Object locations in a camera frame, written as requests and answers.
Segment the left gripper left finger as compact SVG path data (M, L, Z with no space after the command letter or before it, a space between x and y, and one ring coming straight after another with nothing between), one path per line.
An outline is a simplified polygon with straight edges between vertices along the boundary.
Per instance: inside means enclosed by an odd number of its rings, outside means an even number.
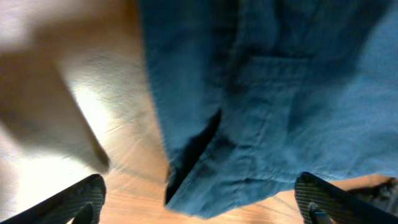
M93 174L1 223L98 224L105 198L104 179L99 174Z

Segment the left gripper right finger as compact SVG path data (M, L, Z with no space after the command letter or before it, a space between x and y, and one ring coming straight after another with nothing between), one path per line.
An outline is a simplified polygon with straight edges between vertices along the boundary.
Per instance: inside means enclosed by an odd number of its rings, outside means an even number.
M351 190L309 173L295 182L294 196L305 224L397 224L397 179Z

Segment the dark blue garment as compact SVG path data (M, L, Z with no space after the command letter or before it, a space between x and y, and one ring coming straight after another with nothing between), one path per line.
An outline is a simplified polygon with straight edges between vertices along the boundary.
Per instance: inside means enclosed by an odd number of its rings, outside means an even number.
M397 175L397 2L141 1L169 210Z

